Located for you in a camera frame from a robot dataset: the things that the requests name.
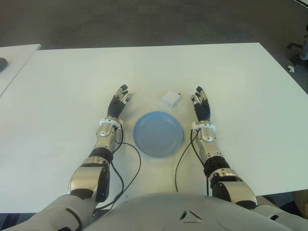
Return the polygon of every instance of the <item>white desk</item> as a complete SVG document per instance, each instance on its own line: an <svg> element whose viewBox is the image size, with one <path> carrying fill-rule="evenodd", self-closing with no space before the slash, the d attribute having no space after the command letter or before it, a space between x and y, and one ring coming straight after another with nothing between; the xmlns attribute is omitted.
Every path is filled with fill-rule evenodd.
<svg viewBox="0 0 308 231"><path fill-rule="evenodd" d="M13 81L18 72L23 68L40 44L23 45L14 47L0 47L0 57L8 61L7 67L0 72L0 96Z"/></svg>
<svg viewBox="0 0 308 231"><path fill-rule="evenodd" d="M37 51L0 98L0 212L38 212L67 193L124 83L134 94L120 117L124 141L133 143L136 121L156 110L179 120L184 140L169 158L141 154L141 172L119 202L175 191L175 166L197 120L190 94L198 85L209 97L222 153L256 195L308 188L308 96L260 44ZM182 94L173 109L159 101L167 90ZM123 145L114 163L127 184L138 156ZM191 148L179 167L178 187L205 193ZM112 171L106 202L119 190Z"/></svg>

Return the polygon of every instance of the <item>gray carpet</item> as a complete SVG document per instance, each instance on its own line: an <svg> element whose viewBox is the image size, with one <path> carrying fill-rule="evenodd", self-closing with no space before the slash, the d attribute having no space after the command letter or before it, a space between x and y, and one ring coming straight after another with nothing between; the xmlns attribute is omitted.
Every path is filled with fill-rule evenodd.
<svg viewBox="0 0 308 231"><path fill-rule="evenodd" d="M0 47L260 42L287 70L299 49L286 46L303 42L308 9L293 0L1 0L0 22ZM308 92L307 66L295 68L291 76ZM272 198L282 205L289 196ZM32 215L0 214L0 229L5 221L19 223Z"/></svg>

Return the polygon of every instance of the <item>black object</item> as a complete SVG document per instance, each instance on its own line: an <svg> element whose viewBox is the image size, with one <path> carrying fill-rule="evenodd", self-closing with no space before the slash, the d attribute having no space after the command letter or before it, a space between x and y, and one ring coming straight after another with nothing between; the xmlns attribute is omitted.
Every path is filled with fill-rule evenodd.
<svg viewBox="0 0 308 231"><path fill-rule="evenodd" d="M4 58L0 58L0 71L2 71L8 65L8 61Z"/></svg>
<svg viewBox="0 0 308 231"><path fill-rule="evenodd" d="M70 208L66 208L66 210L67 210L67 212L69 212L70 214L72 214L75 217L75 219L77 220L77 222L79 224L79 227L76 229L76 231L82 230L82 223L81 223L79 216Z"/></svg>
<svg viewBox="0 0 308 231"><path fill-rule="evenodd" d="M222 156L213 156L205 162L204 173L209 177L212 172L220 168L229 168L229 164Z"/></svg>
<svg viewBox="0 0 308 231"><path fill-rule="evenodd" d="M226 176L226 177L221 177L218 173L214 174L213 178L211 179L211 188L213 188L213 186L219 182L219 181L241 181L241 179L239 179L236 176Z"/></svg>
<svg viewBox="0 0 308 231"><path fill-rule="evenodd" d="M222 199L224 201L229 201L231 202L231 198L229 195L229 192L222 183L215 184L212 188L212 196L217 197L219 199Z"/></svg>
<svg viewBox="0 0 308 231"><path fill-rule="evenodd" d="M288 213L303 217L294 201L291 201L291 202L281 206L280 209L282 209L283 211L286 211Z"/></svg>
<svg viewBox="0 0 308 231"><path fill-rule="evenodd" d="M72 231L69 227L64 227L62 229L59 229L58 231Z"/></svg>
<svg viewBox="0 0 308 231"><path fill-rule="evenodd" d="M17 224L20 213L9 213L6 215L4 223L0 230L7 229Z"/></svg>
<svg viewBox="0 0 308 231"><path fill-rule="evenodd" d="M195 95L200 97L200 92L203 89L201 87L197 87L196 90L197 92L195 93ZM210 105L208 104L208 99L202 100L201 103L196 103L193 106L194 106L194 110L196 112L198 121L210 120L211 110L210 110Z"/></svg>
<svg viewBox="0 0 308 231"><path fill-rule="evenodd" d="M135 180L135 178L136 178L137 175L139 174L139 171L140 171L140 168L141 168L141 156L140 156L140 153L138 152L137 148L136 148L134 145L132 145L132 144L130 144L130 143L125 143L125 142L123 142L123 129L122 129L121 131L122 131L121 143L119 143L120 145L116 148L116 150L118 150L118 148L119 148L122 144L126 144L126 145L129 145L129 146L133 147L133 148L135 149L135 151L137 152L138 156L139 156L139 168L138 168L137 173L136 173L135 176L133 177L133 179L130 181L130 183L129 183L129 184L126 186L126 188L123 190L123 188L124 188L123 179L122 179L121 175L118 173L118 171L116 170L116 168L115 168L115 166L113 165L113 163L111 162L112 168L115 170L116 174L119 176L119 178L120 178L120 180L121 180L121 183L122 183L122 190L121 190L121 192L114 198L114 200L113 200L112 202L110 202L110 203L108 203L108 204L106 204L106 205L104 205L104 206L102 206L102 207L96 208L96 209L94 210L95 213L96 213L97 211L99 211L99 210L102 210L102 209L104 209L104 208L110 206L110 205L112 205L111 208L110 208L110 209L112 209L113 206L115 205L115 203L117 202L117 200L123 195L123 193L127 190L127 188L128 188L128 187L132 184L132 182Z"/></svg>
<svg viewBox="0 0 308 231"><path fill-rule="evenodd" d="M128 87L124 84L120 87L124 92L123 95L126 95L128 91L126 90ZM125 104L120 100L119 96L113 96L109 107L107 116L118 118L123 111Z"/></svg>
<svg viewBox="0 0 308 231"><path fill-rule="evenodd" d="M194 151L195 155L197 156L197 158L199 159L199 161L200 161L200 163L202 164L202 166L204 167L203 162L202 162L200 156L198 155L196 149L194 148L194 145L193 145L193 137L192 137L192 136L193 136L193 133L191 132L191 143L192 143L193 151Z"/></svg>
<svg viewBox="0 0 308 231"><path fill-rule="evenodd" d="M82 200L90 199L93 195L93 191L90 189L74 189L72 190L71 195L77 196Z"/></svg>
<svg viewBox="0 0 308 231"><path fill-rule="evenodd" d="M176 169L175 169L175 173L174 173L174 184L175 184L175 189L177 190L177 192L179 191L179 190L178 190L178 185L177 185L177 171L178 171L179 164L180 164L181 159L183 158L183 156L184 156L186 150L187 150L187 149L189 148L189 146L193 143L194 139L196 139L198 133L199 133L199 132L197 132L197 134L195 135L195 137L191 140L191 142L187 145L187 147L186 147L185 150L183 151L183 153L182 153L182 155L181 155L181 157L180 157L180 159L179 159L179 161L178 161L177 167L176 167Z"/></svg>
<svg viewBox="0 0 308 231"><path fill-rule="evenodd" d="M97 185L96 202L104 202L109 196L110 171L108 166L104 166L101 170Z"/></svg>
<svg viewBox="0 0 308 231"><path fill-rule="evenodd" d="M307 63L307 55L308 55L308 50L307 50L307 36L305 36L305 42L304 45L296 44L296 43L290 43L287 48L291 49L292 47L298 47L302 48L301 54L297 54L291 58L291 61L293 65L295 66L301 66L305 63Z"/></svg>
<svg viewBox="0 0 308 231"><path fill-rule="evenodd" d="M253 201L239 201L236 203L240 207L247 208L247 209L255 209L257 206L255 202Z"/></svg>
<svg viewBox="0 0 308 231"><path fill-rule="evenodd" d="M278 217L279 217L279 216L277 216L277 215L273 215L273 216L270 217L270 219L271 219L271 220L276 220Z"/></svg>
<svg viewBox="0 0 308 231"><path fill-rule="evenodd" d="M102 158L104 158L105 160L107 160L109 163L112 161L113 154L106 148L104 147L99 147L99 148L95 148L92 150L92 152L90 153L89 157L91 156L100 156Z"/></svg>

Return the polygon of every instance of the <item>black cable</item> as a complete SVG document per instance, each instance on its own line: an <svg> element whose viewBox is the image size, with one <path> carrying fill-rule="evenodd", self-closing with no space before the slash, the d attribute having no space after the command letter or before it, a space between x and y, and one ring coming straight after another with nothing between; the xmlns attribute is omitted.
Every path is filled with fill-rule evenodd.
<svg viewBox="0 0 308 231"><path fill-rule="evenodd" d="M111 166L112 166L112 168L114 169L114 171L116 172L117 176L120 178L120 181L121 181L121 184L122 184L122 189L121 189L121 193L122 193L123 190L124 190L124 181L123 181L123 178L122 178L122 176L120 175L120 173L117 171L117 169L115 168L113 162L111 162Z"/></svg>
<svg viewBox="0 0 308 231"><path fill-rule="evenodd" d="M123 138L124 138L124 135L123 135L123 127L122 127L122 124L121 123L119 123L120 125L121 125L121 136L122 136L122 138L121 138L121 142L119 143L119 146L117 146L117 148L114 150L114 152L112 153L112 155L121 147L121 145L122 145L122 143L123 143Z"/></svg>
<svg viewBox="0 0 308 231"><path fill-rule="evenodd" d="M208 177L206 177L206 194L208 195Z"/></svg>
<svg viewBox="0 0 308 231"><path fill-rule="evenodd" d="M204 164L203 164L203 162L202 162L202 160L201 160L201 158L200 158L200 156L198 155L198 153L197 153L197 151L196 151L196 149L194 148L194 145L193 145L193 140L192 140L192 137L193 136L193 133L191 132L191 144L192 144L192 148L193 148L193 150L194 150L194 153L196 154L196 156L198 157L198 159L199 159L199 161L200 161L200 163L202 164L202 166L204 166Z"/></svg>
<svg viewBox="0 0 308 231"><path fill-rule="evenodd" d="M122 143L123 143L123 144L127 144L127 145L133 147L133 148L136 150L136 152L137 152L137 154L138 154L138 156L139 156L139 167L138 167L137 173L135 174L134 178L130 181L130 183L128 184L128 186L126 186L126 188L124 189L124 191L123 191L122 193L120 193L120 195L119 195L116 199L114 199L114 203L113 203L113 205L111 206L110 209L113 208L113 206L115 205L116 201L120 198L120 196L121 196L123 193L125 193L125 191L127 190L127 188L132 184L132 182L133 182L133 181L135 180L135 178L137 177L137 175L138 175L138 173L139 173L139 171L140 171L140 168L141 168L141 156L140 156L140 153L139 153L139 151L137 150L137 148L136 148L134 145L130 144L130 143L125 143L125 142L122 142Z"/></svg>
<svg viewBox="0 0 308 231"><path fill-rule="evenodd" d="M119 176L119 178L120 178L120 180L121 180L121 183L122 183L122 190L121 190L121 192L114 198L114 200L113 200L112 202L110 202L110 203L108 203L108 204L106 204L106 205L104 205L104 206L102 206L102 207L96 208L95 211L104 209L104 208L106 208L106 207L108 207L108 206L110 206L110 205L112 205L111 208L110 208L110 209L112 209L113 206L115 205L115 203L117 202L117 200L120 198L120 196L127 190L127 188L128 188L128 187L132 184L132 182L135 180L135 178L137 177L137 175L138 175L138 173L139 173L139 171L140 171L140 168L141 168L141 156L140 156L140 153L138 152L137 148L136 148L135 146L133 146L132 144L123 142L123 137L124 137L124 136L123 136L123 129L121 129L121 131L122 131L121 142L119 143L119 146L115 149L115 151L118 150L119 147L120 147L122 144L127 144L127 145L133 147L133 148L136 150L136 152L137 152L137 154L138 154L138 156L139 156L139 168L138 168L138 171L137 171L137 173L135 174L134 178L133 178L133 179L130 181L130 183L128 184L128 186L127 186L125 189L123 189L123 188L124 188L123 179L122 179L121 175L118 173L118 171L116 170L115 166L113 165L113 162L111 162L112 168L115 170L116 174Z"/></svg>
<svg viewBox="0 0 308 231"><path fill-rule="evenodd" d="M121 142L119 143L119 146L117 146L117 148L114 150L114 152L113 152L112 154L114 154L114 153L121 147L121 145L122 145L122 143L123 143L123 138L124 138L124 136L123 136L123 128L121 129L121 134L122 134ZM115 168L113 162L111 162L111 167L114 169L114 171L116 172L116 174L119 176L119 178L120 178L120 180L121 180L121 184L122 184L121 192L114 198L114 200L113 200L112 202L110 202L110 203L108 203L108 204L106 204L106 205L104 205L104 206L102 206L102 207L95 208L94 211L102 210L102 209L104 209L104 208L106 208L106 207L112 205L112 204L114 203L114 201L116 201L116 199L117 199L118 197L120 197L120 196L121 196L121 193L123 192L123 189L124 189L124 181L123 181L123 178L121 177L120 173L119 173L119 172L117 171L117 169Z"/></svg>
<svg viewBox="0 0 308 231"><path fill-rule="evenodd" d="M197 134L195 135L195 137L193 138L193 140L187 145L187 147L186 147L185 150L183 151L183 154L181 155L181 157L180 157L180 159L179 159L179 161L178 161L177 167L176 167L176 169L175 169L174 183L175 183L175 188L176 188L177 192L179 191L179 190L178 190L178 186L177 186L177 171L178 171L179 164L180 164L181 159L183 158L183 156L184 156L186 150L187 150L187 149L189 148L189 146L193 143L193 141L194 141L194 139L197 137L198 133L199 133L199 132L197 132Z"/></svg>
<svg viewBox="0 0 308 231"><path fill-rule="evenodd" d="M193 148L193 150L194 150L194 153L196 154L196 156L197 156L198 159L200 160L202 166L204 167L204 164L203 164L203 162L202 162L200 156L198 155L196 149L194 148L193 141L192 141L192 134L193 134L193 133L191 132L191 143L192 143L192 148ZM209 196L209 192L208 192L208 177L206 178L206 194Z"/></svg>

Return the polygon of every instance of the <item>small white box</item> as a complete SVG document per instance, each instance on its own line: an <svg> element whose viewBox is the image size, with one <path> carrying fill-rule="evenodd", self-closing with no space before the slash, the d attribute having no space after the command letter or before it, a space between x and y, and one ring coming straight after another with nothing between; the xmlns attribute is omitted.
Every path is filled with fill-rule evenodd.
<svg viewBox="0 0 308 231"><path fill-rule="evenodd" d="M161 98L162 101L169 107L174 107L181 97L180 93L175 93L173 91L168 91Z"/></svg>

